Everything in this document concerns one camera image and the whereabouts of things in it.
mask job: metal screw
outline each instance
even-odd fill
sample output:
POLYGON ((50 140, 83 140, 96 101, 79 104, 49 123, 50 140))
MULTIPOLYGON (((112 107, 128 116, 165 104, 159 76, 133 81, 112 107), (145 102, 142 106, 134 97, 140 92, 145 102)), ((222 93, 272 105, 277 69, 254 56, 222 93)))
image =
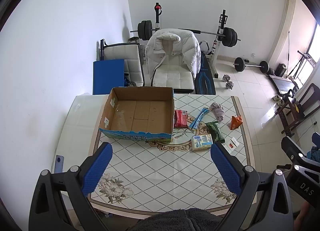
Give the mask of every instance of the metal screw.
POLYGON ((70 168, 70 171, 71 171, 71 172, 76 172, 76 171, 78 171, 78 169, 79 169, 79 167, 76 166, 76 165, 74 165, 74 166, 72 166, 72 167, 70 168))
POLYGON ((279 176, 281 176, 282 175, 282 170, 276 170, 276 175, 279 175, 279 176))
POLYGON ((247 171, 247 172, 253 172, 253 168, 249 165, 245 166, 244 169, 247 171))
POLYGON ((41 171, 41 175, 42 175, 42 176, 45 176, 45 175, 47 175, 48 173, 49 173, 48 170, 43 170, 43 171, 41 171))

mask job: orange plastic bag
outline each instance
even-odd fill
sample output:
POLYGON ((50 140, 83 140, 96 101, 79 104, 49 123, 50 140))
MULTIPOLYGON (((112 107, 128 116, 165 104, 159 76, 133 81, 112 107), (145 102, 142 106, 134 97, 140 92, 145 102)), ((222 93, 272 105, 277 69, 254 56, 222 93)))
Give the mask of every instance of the orange plastic bag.
POLYGON ((238 128, 240 125, 242 125, 242 123, 243 121, 242 121, 241 115, 237 117, 232 116, 230 130, 234 130, 238 128))

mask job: flower design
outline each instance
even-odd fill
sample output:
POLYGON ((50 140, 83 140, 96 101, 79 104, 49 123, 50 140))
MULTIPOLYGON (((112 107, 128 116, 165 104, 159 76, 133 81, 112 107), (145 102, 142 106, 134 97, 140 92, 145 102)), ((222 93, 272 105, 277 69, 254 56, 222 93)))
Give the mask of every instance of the flower design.
POLYGON ((110 176, 110 173, 104 173, 100 178, 98 188, 101 193, 105 194, 105 197, 108 197, 108 203, 121 203, 123 199, 133 196, 132 189, 130 187, 125 188, 122 183, 123 180, 110 176))
POLYGON ((222 198, 226 200, 226 204, 230 203, 232 199, 237 197, 236 194, 230 192, 223 178, 218 178, 214 184, 211 185, 211 188, 214 189, 217 198, 222 198))

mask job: black speaker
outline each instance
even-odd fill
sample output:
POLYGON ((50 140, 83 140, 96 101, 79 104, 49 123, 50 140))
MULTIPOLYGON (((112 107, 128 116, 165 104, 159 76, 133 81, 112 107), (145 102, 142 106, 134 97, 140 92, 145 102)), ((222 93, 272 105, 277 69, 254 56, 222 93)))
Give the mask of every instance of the black speaker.
POLYGON ((275 76, 282 77, 287 70, 286 64, 280 63, 275 71, 275 76))

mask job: diamond pattern tablecloth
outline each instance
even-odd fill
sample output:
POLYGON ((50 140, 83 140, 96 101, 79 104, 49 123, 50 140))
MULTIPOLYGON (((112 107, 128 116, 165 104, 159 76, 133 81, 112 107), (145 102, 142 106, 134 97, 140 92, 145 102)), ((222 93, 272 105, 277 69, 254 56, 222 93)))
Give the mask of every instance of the diamond pattern tablecloth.
MULTIPOLYGON (((187 110, 189 122, 213 101, 224 107, 225 117, 219 127, 226 142, 235 137, 240 144, 232 155, 247 165, 243 128, 231 131, 228 126, 236 116, 233 97, 174 94, 175 109, 187 110)), ((215 211, 232 204, 235 194, 228 191, 210 150, 189 149, 191 137, 208 133, 204 123, 210 121, 215 121, 213 112, 204 116, 196 131, 174 129, 169 144, 112 139, 101 134, 99 144, 111 143, 113 157, 91 194, 91 202, 106 207, 106 211, 109 207, 147 215, 188 208, 215 211)))

